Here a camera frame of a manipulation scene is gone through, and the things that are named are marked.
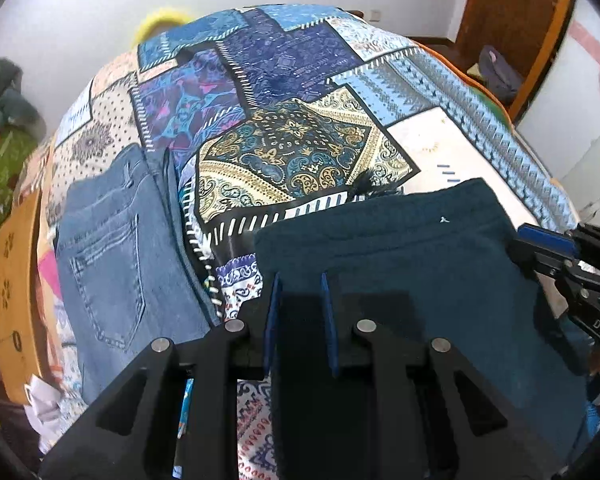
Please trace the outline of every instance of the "black fabric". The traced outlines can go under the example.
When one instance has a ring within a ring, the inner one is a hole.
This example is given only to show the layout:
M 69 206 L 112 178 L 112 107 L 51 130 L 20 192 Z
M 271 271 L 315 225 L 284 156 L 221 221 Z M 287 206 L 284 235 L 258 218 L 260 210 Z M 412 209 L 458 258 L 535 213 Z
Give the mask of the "black fabric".
M 570 348 L 561 348 L 562 337 L 538 332 L 536 324 L 545 325 L 538 310 L 549 312 L 549 306 L 538 283 L 507 257 L 513 235 L 493 191 L 484 181 L 471 180 L 439 192 L 381 196 L 277 222 L 256 234 L 255 247 L 261 272 L 278 272 L 286 294 L 319 294 L 320 274 L 329 272 L 338 275 L 344 294 L 407 298 L 369 301 L 363 315 L 404 337 L 448 338 L 564 458 L 585 413 L 585 379 L 565 364 L 578 368 Z M 311 313 L 317 307 L 310 305 L 286 309 L 278 352 L 298 356 L 287 362 L 293 366 L 324 368 L 326 357 L 314 351 L 324 345 L 324 328 L 315 325 L 318 310 Z M 355 430 L 361 404 L 347 408 L 341 398 L 339 409 L 349 415 L 336 428 L 329 413 L 334 400 L 320 402 L 320 391 L 293 378 L 293 368 L 285 366 L 281 360 L 274 369 L 280 393 L 278 402 L 274 394 L 274 418 L 290 417 L 298 424 L 288 434 L 295 440 L 285 439 L 278 459 L 282 470 L 306 472 L 302 457 L 289 454 L 290 442 L 307 449 L 316 434 L 343 433 L 342 426 Z M 312 410 L 302 413 L 305 406 Z M 300 413 L 290 414 L 293 410 Z M 357 447 L 354 438 L 346 438 L 346 445 L 330 449 L 333 461 L 357 461 L 353 456 L 365 442 L 363 434 L 358 437 Z

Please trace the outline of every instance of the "folded dark pants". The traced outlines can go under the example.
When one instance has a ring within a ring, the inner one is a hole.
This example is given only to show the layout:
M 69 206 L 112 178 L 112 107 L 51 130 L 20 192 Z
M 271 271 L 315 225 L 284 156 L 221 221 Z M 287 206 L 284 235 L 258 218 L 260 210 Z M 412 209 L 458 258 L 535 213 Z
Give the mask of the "folded dark pants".
M 365 317 L 407 338 L 448 338 L 563 460 L 583 421 L 585 378 L 565 364 L 573 357 L 570 348 L 561 354 L 539 333 L 539 318 L 554 320 L 538 283 L 524 278 L 507 257 L 513 235 L 493 191 L 484 181 L 471 180 L 439 192 L 385 196 L 277 222 L 256 234 L 255 247 L 260 271 L 278 272 L 285 294 L 320 294 L 320 274 L 336 274 L 345 294 L 388 298 L 368 302 Z M 280 314 L 278 355 L 298 358 L 280 359 L 280 367 L 285 361 L 296 369 L 278 368 L 285 384 L 279 384 L 278 401 L 274 394 L 274 417 L 294 408 L 301 413 L 294 419 L 297 427 L 285 430 L 284 459 L 293 453 L 290 440 L 305 450 L 312 442 L 316 449 L 315 435 L 345 433 L 334 425 L 347 425 L 326 410 L 305 409 L 319 406 L 320 390 L 312 390 L 301 372 L 313 364 L 322 371 L 328 367 L 325 352 L 312 349 L 325 347 L 324 328 L 315 328 L 321 313 L 315 302 L 304 304 L 294 301 Z M 557 323 L 552 330 L 559 332 Z M 359 416 L 352 412 L 349 420 Z M 356 459 L 355 449 L 347 453 Z M 288 465 L 297 471 L 302 461 Z
M 173 158 L 125 148 L 69 188 L 56 257 L 86 402 L 154 338 L 197 339 L 217 324 L 187 258 Z

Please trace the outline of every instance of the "pocket stitching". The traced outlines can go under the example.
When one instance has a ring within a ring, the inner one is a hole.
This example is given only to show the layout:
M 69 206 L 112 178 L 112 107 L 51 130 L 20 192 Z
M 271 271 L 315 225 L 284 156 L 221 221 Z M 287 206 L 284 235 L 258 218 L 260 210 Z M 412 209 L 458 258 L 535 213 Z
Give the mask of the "pocket stitching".
M 102 329 L 102 327 L 96 320 L 96 317 L 93 313 L 93 309 L 90 307 L 90 305 L 87 301 L 87 295 L 84 290 L 84 287 L 82 286 L 81 281 L 78 279 L 78 277 L 82 275 L 82 270 L 84 270 L 84 267 L 82 269 L 78 268 L 75 257 L 71 258 L 69 260 L 72 271 L 74 273 L 74 279 L 78 286 L 78 290 L 80 291 L 80 296 L 82 297 L 82 302 L 84 303 L 84 309 L 90 318 L 91 326 L 92 326 L 94 332 L 96 333 L 96 338 L 99 341 L 103 341 L 110 346 L 113 346 L 113 347 L 116 347 L 116 348 L 119 348 L 119 349 L 122 349 L 125 351 L 128 349 L 128 346 L 131 345 L 131 342 L 133 341 L 134 337 L 136 336 L 136 332 L 138 331 L 138 326 L 140 325 L 140 320 L 142 319 L 142 316 L 144 314 L 144 310 L 146 307 L 146 303 L 144 300 L 144 293 L 142 291 L 142 277 L 140 274 L 140 256 L 138 254 L 138 215 L 136 214 L 136 216 L 133 218 L 133 220 L 130 224 L 130 229 L 128 229 L 126 232 L 124 232 L 123 235 L 116 237 L 115 240 L 112 243 L 108 244 L 105 249 L 100 250 L 97 253 L 98 256 L 100 256 L 100 255 L 104 254 L 107 250 L 120 245 L 124 240 L 126 240 L 133 234 L 133 231 L 136 232 L 136 236 L 135 236 L 135 240 L 134 240 L 134 251 L 136 253 L 135 279 L 138 282 L 138 297 L 136 299 L 136 315 L 134 318 L 133 327 L 129 330 L 129 333 L 126 336 L 126 339 L 128 340 L 126 343 L 124 340 L 110 338 L 105 334 L 104 330 Z

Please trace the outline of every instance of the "mandala print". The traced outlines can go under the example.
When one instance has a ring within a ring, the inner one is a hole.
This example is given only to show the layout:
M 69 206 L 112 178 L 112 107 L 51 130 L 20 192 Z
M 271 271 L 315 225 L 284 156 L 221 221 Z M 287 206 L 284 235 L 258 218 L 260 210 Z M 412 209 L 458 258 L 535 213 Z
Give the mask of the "mandala print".
M 86 129 L 80 139 L 73 145 L 71 159 L 84 164 L 94 156 L 102 156 L 107 146 L 113 144 L 109 129 L 100 123 L 95 123 Z

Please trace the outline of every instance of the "bed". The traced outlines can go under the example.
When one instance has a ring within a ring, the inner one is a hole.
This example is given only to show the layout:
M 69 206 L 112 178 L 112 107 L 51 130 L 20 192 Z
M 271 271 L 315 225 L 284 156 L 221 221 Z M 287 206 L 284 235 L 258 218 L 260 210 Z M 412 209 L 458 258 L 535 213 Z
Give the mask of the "bed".
M 299 119 L 277 123 L 281 110 Z M 53 245 L 71 183 L 106 171 L 131 143 L 169 148 L 194 268 L 218 319 L 231 319 L 262 287 L 254 232 L 347 198 L 365 199 L 348 196 L 362 172 L 358 164 L 313 160 L 310 150 L 295 153 L 304 162 L 293 162 L 275 143 L 251 152 L 250 167 L 227 155 L 236 138 L 248 142 L 253 132 L 286 128 L 290 138 L 300 137 L 317 116 L 348 125 L 354 140 L 346 149 L 358 143 L 356 156 L 369 161 L 374 186 L 429 192 L 480 177 L 515 226 L 563 232 L 577 224 L 567 195 L 519 139 L 502 106 L 415 41 L 336 7 L 304 4 L 224 10 L 168 30 L 88 82 L 21 178 L 18 202 L 42 188 L 41 311 L 62 391 L 58 420 L 41 439 L 43 452 L 86 408 Z M 302 170 L 312 164 L 320 178 Z M 280 168 L 286 187 L 267 180 Z M 545 290 L 552 293 L 551 283 Z M 556 312 L 564 308 L 555 296 L 550 303 Z M 238 384 L 241 479 L 277 478 L 269 392 L 267 381 Z

